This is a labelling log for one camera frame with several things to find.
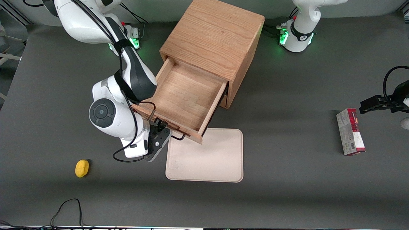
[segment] green led light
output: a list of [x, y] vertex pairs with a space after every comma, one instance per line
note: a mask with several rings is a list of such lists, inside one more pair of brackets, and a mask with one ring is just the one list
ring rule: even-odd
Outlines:
[[129, 41], [132, 42], [133, 47], [137, 50], [139, 49], [139, 39], [137, 38], [129, 38]]
[[281, 35], [281, 37], [280, 37], [280, 43], [281, 43], [282, 45], [284, 45], [285, 42], [287, 41], [287, 38], [288, 38], [288, 32], [286, 31], [284, 34]]
[[310, 41], [308, 42], [308, 44], [311, 44], [311, 40], [312, 40], [313, 36], [314, 36], [314, 33], [311, 34], [311, 38], [310, 38]]

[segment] white tray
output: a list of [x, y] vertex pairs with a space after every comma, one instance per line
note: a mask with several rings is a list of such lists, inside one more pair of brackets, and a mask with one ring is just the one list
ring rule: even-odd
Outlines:
[[238, 129], [207, 129], [200, 145], [171, 138], [166, 161], [170, 180], [238, 183], [243, 179], [243, 133]]

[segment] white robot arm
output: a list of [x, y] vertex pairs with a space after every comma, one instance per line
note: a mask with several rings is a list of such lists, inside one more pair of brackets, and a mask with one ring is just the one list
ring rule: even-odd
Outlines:
[[290, 19], [279, 26], [284, 29], [279, 44], [291, 52], [301, 52], [311, 43], [315, 26], [321, 19], [318, 7], [334, 6], [348, 0], [292, 0], [299, 9], [296, 19]]
[[[89, 118], [99, 130], [121, 139], [127, 158], [144, 156], [146, 160], [153, 161], [171, 137], [171, 131], [166, 128], [167, 123], [159, 119], [149, 122], [130, 107], [130, 102], [141, 103], [152, 97], [157, 83], [133, 46], [132, 34], [136, 28], [122, 25], [117, 16], [108, 13], [121, 0], [43, 2], [52, 14], [60, 18], [71, 37], [84, 43], [108, 43], [114, 47], [113, 52], [124, 59], [126, 68], [123, 71], [118, 70], [93, 86], [94, 102], [89, 110]], [[141, 159], [119, 161], [135, 162]]]

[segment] table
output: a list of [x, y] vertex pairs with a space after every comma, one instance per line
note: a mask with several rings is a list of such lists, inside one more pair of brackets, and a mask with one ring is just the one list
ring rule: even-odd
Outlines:
[[[277, 25], [283, 21], [267, 20]], [[156, 74], [158, 52], [175, 23], [146, 26], [140, 56]], [[263, 33], [229, 110], [209, 127], [244, 136], [244, 179], [237, 184], [171, 181], [166, 148], [152, 163], [112, 159], [117, 138], [88, 120], [92, 85], [118, 69], [108, 45], [70, 38], [61, 27], [32, 26], [0, 112], [0, 218], [47, 224], [79, 198], [91, 225], [218, 228], [409, 227], [409, 132], [403, 113], [360, 115], [367, 152], [344, 156], [335, 115], [382, 93], [386, 72], [407, 65], [401, 13], [324, 18], [302, 53]], [[397, 70], [388, 90], [407, 80]], [[74, 167], [91, 159], [79, 179]], [[68, 203], [58, 225], [76, 225]]]

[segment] wooden box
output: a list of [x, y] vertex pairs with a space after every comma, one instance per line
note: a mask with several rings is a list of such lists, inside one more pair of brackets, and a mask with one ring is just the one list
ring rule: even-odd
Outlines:
[[[202, 143], [218, 105], [229, 108], [253, 60], [264, 17], [217, 0], [194, 0], [160, 49], [164, 65], [147, 101], [153, 118]], [[133, 105], [148, 117], [148, 104]]]

